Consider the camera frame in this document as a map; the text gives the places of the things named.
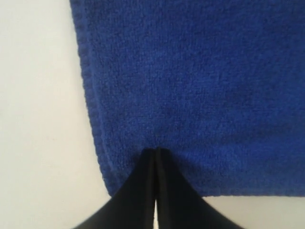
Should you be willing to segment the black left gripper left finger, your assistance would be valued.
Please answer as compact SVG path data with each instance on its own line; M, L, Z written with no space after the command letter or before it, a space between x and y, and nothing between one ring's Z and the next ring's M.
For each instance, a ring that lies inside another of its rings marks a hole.
M77 229L153 229L155 150L142 151L138 163L116 194Z

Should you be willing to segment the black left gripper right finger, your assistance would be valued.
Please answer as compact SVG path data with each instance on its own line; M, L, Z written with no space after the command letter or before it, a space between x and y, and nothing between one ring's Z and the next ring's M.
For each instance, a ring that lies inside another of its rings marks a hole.
M192 188L174 163L171 152L155 152L155 197L160 229L239 229Z

